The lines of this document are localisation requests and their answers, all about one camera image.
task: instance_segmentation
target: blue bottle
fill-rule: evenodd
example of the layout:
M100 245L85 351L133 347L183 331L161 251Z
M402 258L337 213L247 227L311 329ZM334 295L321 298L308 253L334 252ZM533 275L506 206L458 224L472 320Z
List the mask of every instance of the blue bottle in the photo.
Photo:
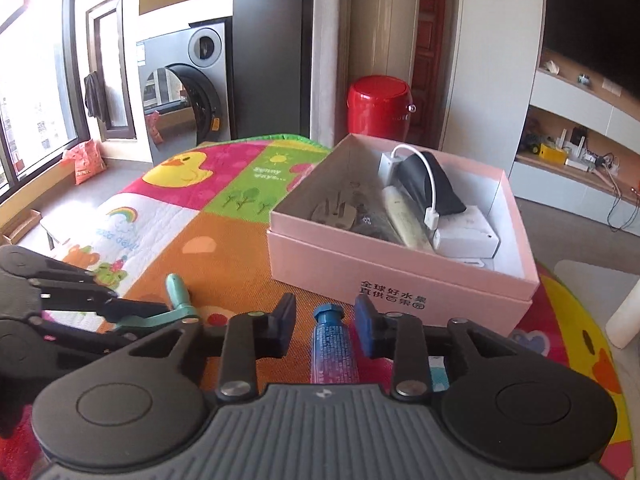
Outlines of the blue bottle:
M325 303L314 310L318 324L311 341L311 382L343 384L358 382L358 366L342 324L344 310L338 304Z

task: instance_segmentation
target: red trash can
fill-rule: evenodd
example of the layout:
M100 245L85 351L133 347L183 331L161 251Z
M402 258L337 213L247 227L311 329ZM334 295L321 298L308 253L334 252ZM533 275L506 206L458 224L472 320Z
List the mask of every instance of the red trash can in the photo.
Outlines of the red trash can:
M415 112L409 85L386 75L358 79L347 96L347 126L350 134L399 140L409 132Z

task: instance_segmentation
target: metal screw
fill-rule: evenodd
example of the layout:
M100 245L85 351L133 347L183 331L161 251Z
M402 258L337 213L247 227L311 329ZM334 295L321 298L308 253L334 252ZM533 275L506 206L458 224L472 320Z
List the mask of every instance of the metal screw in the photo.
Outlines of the metal screw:
M427 392L427 385L420 381L402 381L396 386L396 392L403 397L418 397Z
M251 385L246 381L229 381L220 388L220 393L227 397L241 397L251 391Z

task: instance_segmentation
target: red door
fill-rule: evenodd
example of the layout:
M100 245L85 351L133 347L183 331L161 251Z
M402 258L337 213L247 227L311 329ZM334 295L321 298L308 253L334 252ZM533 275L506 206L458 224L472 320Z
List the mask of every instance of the red door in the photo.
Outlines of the red door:
M437 112L438 69L446 0L420 0L411 94L416 111L411 118L409 138L428 148L437 148L440 131L434 129Z

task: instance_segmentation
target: gray ribbed surface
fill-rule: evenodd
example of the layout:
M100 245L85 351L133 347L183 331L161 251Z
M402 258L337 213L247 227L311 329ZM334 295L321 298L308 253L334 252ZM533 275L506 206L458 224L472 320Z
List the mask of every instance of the gray ribbed surface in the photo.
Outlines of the gray ribbed surface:
M169 462L112 476L53 466L42 480L610 480L595 464L552 474L506 471L452 443L424 407L376 386L269 386L221 409L199 441Z

